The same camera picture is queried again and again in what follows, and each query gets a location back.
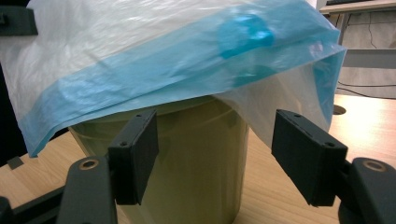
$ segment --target white plastic bag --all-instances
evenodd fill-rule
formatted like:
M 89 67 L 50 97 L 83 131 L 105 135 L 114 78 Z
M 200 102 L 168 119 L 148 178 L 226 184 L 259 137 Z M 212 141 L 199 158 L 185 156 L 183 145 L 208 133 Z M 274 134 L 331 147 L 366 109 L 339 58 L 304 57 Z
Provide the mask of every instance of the white plastic bag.
M 233 105 L 267 144 L 278 107 L 330 126 L 345 49 L 303 0 L 28 7 L 39 35 L 0 37 L 0 62 L 31 156 L 64 127 L 208 94 Z

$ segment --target floor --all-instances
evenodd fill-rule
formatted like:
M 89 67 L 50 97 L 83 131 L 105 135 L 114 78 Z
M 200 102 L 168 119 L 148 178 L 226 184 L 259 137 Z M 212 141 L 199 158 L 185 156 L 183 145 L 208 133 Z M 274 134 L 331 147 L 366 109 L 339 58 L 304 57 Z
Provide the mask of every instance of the floor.
M 340 26 L 338 15 L 332 15 L 329 20 Z M 352 14 L 343 46 L 348 49 L 396 49 L 396 11 Z M 396 69 L 342 68 L 336 93 L 396 98 Z

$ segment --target plastic bag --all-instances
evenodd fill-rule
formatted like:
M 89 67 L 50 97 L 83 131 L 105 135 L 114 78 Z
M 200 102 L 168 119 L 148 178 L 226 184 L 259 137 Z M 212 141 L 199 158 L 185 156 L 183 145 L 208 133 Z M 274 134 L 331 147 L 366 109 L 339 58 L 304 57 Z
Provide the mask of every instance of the plastic bag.
M 267 144 L 279 107 L 330 126 L 345 49 L 303 0 L 32 0 L 28 7 L 39 35 L 0 37 L 0 61 L 31 156 L 84 120 L 209 94 Z

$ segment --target bolt hole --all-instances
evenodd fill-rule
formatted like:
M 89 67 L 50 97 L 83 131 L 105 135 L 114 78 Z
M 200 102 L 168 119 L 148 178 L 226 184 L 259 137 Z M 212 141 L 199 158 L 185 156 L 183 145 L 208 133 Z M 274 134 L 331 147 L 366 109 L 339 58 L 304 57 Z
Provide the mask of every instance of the bolt hole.
M 86 160 L 79 164 L 80 170 L 90 170 L 99 164 L 99 160 Z
M 363 165 L 371 170 L 377 172 L 385 172 L 387 171 L 387 167 L 377 161 L 364 161 Z
M 334 143 L 325 143 L 325 145 L 328 146 L 328 147 L 335 147 Z
M 94 165 L 95 165 L 94 161 L 86 161 L 86 162 L 82 163 L 82 166 L 85 167 L 85 168 L 90 168 L 90 167 L 92 167 Z
M 334 115 L 343 115 L 347 112 L 347 110 L 343 107 L 341 107 L 340 105 L 334 105 L 334 108 L 332 110 L 332 113 Z

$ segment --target plastic wrap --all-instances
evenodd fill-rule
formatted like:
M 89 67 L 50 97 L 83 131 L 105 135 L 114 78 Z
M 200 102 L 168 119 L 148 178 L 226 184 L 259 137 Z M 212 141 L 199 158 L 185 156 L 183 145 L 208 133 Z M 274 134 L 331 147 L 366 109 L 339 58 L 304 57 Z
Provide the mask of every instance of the plastic wrap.
M 39 35 L 0 37 L 0 61 L 31 156 L 84 120 L 211 94 L 267 144 L 280 107 L 330 126 L 345 49 L 305 1 L 32 0 L 28 7 Z

